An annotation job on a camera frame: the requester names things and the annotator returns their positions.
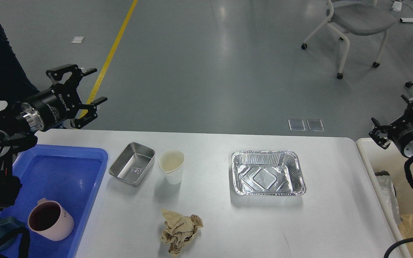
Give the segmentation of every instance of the gray chair seat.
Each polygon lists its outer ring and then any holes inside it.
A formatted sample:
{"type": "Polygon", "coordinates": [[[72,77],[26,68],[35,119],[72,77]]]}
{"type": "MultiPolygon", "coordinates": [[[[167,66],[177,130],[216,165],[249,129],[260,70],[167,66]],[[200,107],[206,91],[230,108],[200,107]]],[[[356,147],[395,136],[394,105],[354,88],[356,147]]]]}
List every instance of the gray chair seat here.
{"type": "Polygon", "coordinates": [[[393,26],[395,17],[371,5],[352,4],[334,8],[331,21],[353,34],[367,36],[377,34],[393,26]]]}

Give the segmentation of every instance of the mug handle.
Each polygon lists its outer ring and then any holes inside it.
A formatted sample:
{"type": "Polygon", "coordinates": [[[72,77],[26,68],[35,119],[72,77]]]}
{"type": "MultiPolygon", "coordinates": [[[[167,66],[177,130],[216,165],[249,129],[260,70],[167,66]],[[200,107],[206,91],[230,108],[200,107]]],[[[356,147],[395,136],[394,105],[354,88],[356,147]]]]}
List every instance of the mug handle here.
{"type": "Polygon", "coordinates": [[[43,204],[43,203],[46,202],[46,201],[47,201],[46,198],[42,198],[41,200],[38,201],[38,205],[39,205],[39,204],[43,204]]]}

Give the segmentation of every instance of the gray floor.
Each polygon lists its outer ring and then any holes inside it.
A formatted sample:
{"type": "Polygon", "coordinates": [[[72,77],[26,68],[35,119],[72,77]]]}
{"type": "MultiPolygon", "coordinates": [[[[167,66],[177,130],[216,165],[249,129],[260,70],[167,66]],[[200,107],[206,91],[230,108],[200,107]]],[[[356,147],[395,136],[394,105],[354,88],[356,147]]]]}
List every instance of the gray floor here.
{"type": "MultiPolygon", "coordinates": [[[[413,17],[389,0],[378,7],[413,17]]],[[[64,63],[101,68],[132,1],[0,0],[0,22],[28,77],[64,63]],[[69,43],[85,36],[82,44],[69,43]]],[[[343,42],[322,28],[324,0],[139,0],[97,96],[107,96],[87,129],[367,137],[375,116],[402,115],[413,78],[413,24],[397,23],[381,66],[381,35],[349,36],[344,79],[335,75],[343,42]],[[325,132],[291,132],[287,119],[322,119],[325,132]]],[[[85,101],[98,72],[85,78],[85,101]]]]}

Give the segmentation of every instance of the yellow floor line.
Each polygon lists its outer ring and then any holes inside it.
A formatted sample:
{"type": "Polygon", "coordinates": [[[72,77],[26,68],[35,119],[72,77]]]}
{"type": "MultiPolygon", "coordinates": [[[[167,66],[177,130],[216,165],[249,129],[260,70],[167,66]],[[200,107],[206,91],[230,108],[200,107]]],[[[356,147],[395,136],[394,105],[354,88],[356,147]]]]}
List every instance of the yellow floor line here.
{"type": "MultiPolygon", "coordinates": [[[[98,92],[98,89],[100,88],[101,82],[103,81],[103,78],[105,77],[106,71],[108,70],[109,64],[111,63],[111,60],[113,59],[114,53],[116,52],[116,49],[119,46],[119,42],[122,38],[123,32],[125,31],[125,28],[127,27],[128,20],[130,20],[130,17],[132,16],[133,10],[135,9],[136,3],[138,3],[138,0],[133,0],[132,6],[128,10],[127,16],[125,16],[125,20],[122,23],[122,26],[119,30],[119,33],[114,40],[113,46],[111,47],[111,50],[109,51],[108,57],[106,57],[105,64],[103,64],[103,67],[100,71],[100,75],[98,75],[98,78],[95,81],[95,85],[93,86],[93,89],[89,95],[89,98],[87,98],[87,103],[92,102],[95,99],[96,93],[98,92]]],[[[87,113],[86,110],[82,110],[81,117],[87,113]]]]}

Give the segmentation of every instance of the pink mug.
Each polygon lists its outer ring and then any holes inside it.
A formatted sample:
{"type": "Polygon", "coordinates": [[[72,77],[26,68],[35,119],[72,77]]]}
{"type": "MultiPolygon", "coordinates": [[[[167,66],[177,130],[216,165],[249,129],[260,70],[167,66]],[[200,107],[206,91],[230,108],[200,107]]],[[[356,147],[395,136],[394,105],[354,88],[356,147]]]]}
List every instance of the pink mug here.
{"type": "Polygon", "coordinates": [[[28,215],[28,227],[52,241],[60,241],[71,234],[74,220],[58,202],[42,198],[28,215]]]}

